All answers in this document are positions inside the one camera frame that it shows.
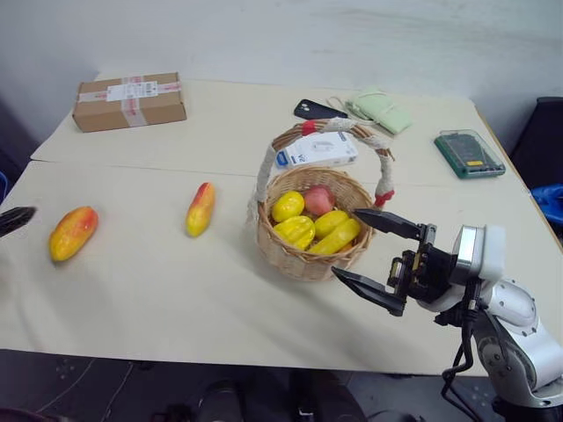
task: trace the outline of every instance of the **white wall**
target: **white wall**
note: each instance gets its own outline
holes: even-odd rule
[[[471,97],[511,149],[563,93],[561,22],[560,0],[3,0],[0,99],[43,141],[97,70],[379,84]]]

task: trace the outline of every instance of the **black phone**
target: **black phone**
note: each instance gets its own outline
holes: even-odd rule
[[[348,115],[344,112],[335,110],[331,107],[327,107],[326,105],[316,103],[309,99],[302,99],[301,101],[299,101],[299,104],[297,104],[297,107],[293,111],[293,114],[297,117],[301,117],[302,119],[306,119],[306,120],[331,119],[333,117],[342,117],[342,118],[348,117]]]

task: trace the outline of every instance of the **blue object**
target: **blue object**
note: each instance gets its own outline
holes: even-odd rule
[[[278,152],[276,160],[279,167],[285,167],[289,163],[288,158],[286,157],[285,152],[283,151]]]
[[[4,189],[2,190],[2,197],[0,198],[0,204],[6,199],[8,194],[8,178],[0,171],[0,181],[4,184]]]
[[[547,221],[563,226],[563,184],[536,187],[531,194]]]

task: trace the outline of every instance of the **cardboard box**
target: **cardboard box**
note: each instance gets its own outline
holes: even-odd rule
[[[185,120],[178,73],[82,82],[72,117],[83,132]]]

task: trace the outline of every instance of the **table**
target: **table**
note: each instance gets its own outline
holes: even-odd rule
[[[0,210],[37,215],[0,242],[0,346],[118,359],[325,367],[439,374],[459,331],[432,323],[414,301],[395,318],[338,281],[299,283],[260,256],[245,225],[267,143],[298,121],[301,98],[350,92],[184,82],[188,120],[92,134],[68,116],[33,155]],[[462,98],[393,96],[414,126],[396,137],[396,191],[386,209],[438,225],[449,251],[462,224],[507,229],[506,274],[535,295],[548,330],[563,340],[563,255],[517,173],[461,181],[432,140],[472,128],[502,154]],[[374,192],[376,158],[360,146],[346,170]],[[218,189],[209,230],[188,238],[183,221],[200,183]],[[47,239],[61,217],[95,207],[98,232],[54,266]],[[378,234],[354,270],[384,282],[391,260],[416,245]],[[483,375],[477,365],[468,375]]]
[[[216,214],[208,232],[191,239],[184,214],[203,181],[218,188]],[[244,224],[253,184],[247,176],[29,164],[2,207],[34,205],[38,212],[0,243],[0,344],[118,359],[415,374],[450,364],[459,331],[433,324],[414,301],[395,318],[336,280],[299,283],[271,268]],[[508,200],[494,192],[487,207],[474,206],[475,193],[474,186],[400,185],[388,209],[437,222],[436,246],[445,250],[462,223],[504,223],[507,274],[532,290],[561,340],[562,258],[546,226],[516,189]],[[50,230],[86,204],[99,212],[97,233],[72,260],[53,265]],[[392,257],[413,246],[378,234],[355,270],[384,281]],[[469,374],[484,372],[477,365]]]
[[[33,160],[255,176],[267,144],[302,121],[292,114],[299,100],[309,98],[324,103],[331,96],[348,98],[354,94],[210,81],[182,83],[187,120],[83,134],[69,114],[35,151]],[[436,154],[433,140],[441,130],[472,128],[499,156],[502,154],[469,99],[391,96],[413,117],[413,127],[397,135],[391,147],[397,158],[398,183],[460,188],[468,185]],[[358,148],[358,161],[347,167],[347,172],[358,181],[376,182],[377,158],[365,145]],[[509,171],[502,178],[469,183],[487,189],[493,184],[521,182]]]

